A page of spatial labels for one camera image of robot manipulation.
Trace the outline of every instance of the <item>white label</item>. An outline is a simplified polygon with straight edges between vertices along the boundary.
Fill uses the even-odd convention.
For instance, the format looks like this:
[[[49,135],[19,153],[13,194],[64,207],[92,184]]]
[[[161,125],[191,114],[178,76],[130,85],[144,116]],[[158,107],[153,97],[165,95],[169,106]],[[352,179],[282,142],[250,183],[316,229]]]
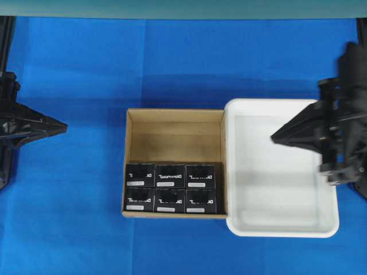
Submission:
[[[204,208],[186,208],[187,213],[205,213]]]
[[[171,207],[157,207],[158,212],[175,212],[174,208]]]
[[[189,182],[189,187],[205,187],[205,182]]]
[[[143,181],[141,181],[141,182],[127,182],[126,185],[127,186],[143,186],[144,182]]]
[[[174,186],[174,182],[157,182],[158,187]]]
[[[144,210],[144,205],[127,205],[126,210]]]

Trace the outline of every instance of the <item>blue table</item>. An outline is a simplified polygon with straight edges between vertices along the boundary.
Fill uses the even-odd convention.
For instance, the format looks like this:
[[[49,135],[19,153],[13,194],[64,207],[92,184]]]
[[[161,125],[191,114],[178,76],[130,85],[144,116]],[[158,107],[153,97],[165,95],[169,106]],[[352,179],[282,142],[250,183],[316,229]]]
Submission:
[[[18,101],[69,124],[19,153],[0,192],[0,274],[366,274],[367,203],[338,188],[329,239],[240,238],[225,221],[120,214],[128,107],[317,98],[354,20],[18,18]]]

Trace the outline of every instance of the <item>black box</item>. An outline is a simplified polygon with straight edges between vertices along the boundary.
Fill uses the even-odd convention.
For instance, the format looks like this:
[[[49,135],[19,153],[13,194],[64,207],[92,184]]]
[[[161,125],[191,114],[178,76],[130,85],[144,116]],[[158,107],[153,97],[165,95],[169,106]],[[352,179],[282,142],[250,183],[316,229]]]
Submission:
[[[126,188],[125,195],[126,211],[153,212],[154,189],[151,188]]]
[[[185,188],[185,165],[156,165],[157,188]]]
[[[186,190],[186,213],[216,214],[215,190]]]
[[[127,164],[127,187],[154,187],[155,164]]]
[[[154,211],[184,213],[185,190],[156,189]]]
[[[186,188],[215,189],[214,165],[186,165]]]

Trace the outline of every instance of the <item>cardboard box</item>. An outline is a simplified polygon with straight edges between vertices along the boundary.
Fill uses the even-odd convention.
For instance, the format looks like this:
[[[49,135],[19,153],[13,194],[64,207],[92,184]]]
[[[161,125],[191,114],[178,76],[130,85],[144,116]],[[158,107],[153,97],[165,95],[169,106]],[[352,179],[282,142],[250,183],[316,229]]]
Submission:
[[[156,189],[154,212],[185,213],[186,190]]]
[[[185,165],[156,165],[155,185],[157,188],[185,188]]]
[[[217,213],[216,191],[186,190],[186,213]]]
[[[216,174],[214,165],[186,165],[186,188],[215,189]]]
[[[216,168],[216,172],[220,173],[221,178],[218,180],[217,177],[217,214],[122,211],[125,217],[204,219],[227,217],[223,110],[129,109],[126,114],[124,163],[125,165],[126,163],[217,164],[220,171]]]

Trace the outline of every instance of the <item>white tray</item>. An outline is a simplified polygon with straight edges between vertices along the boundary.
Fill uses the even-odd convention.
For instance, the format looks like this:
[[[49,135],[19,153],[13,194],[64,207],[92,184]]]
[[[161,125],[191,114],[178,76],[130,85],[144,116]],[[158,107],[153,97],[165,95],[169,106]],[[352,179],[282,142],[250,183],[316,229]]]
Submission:
[[[330,237],[338,230],[335,187],[320,155],[270,136],[312,100],[236,99],[225,107],[229,229],[239,236]]]

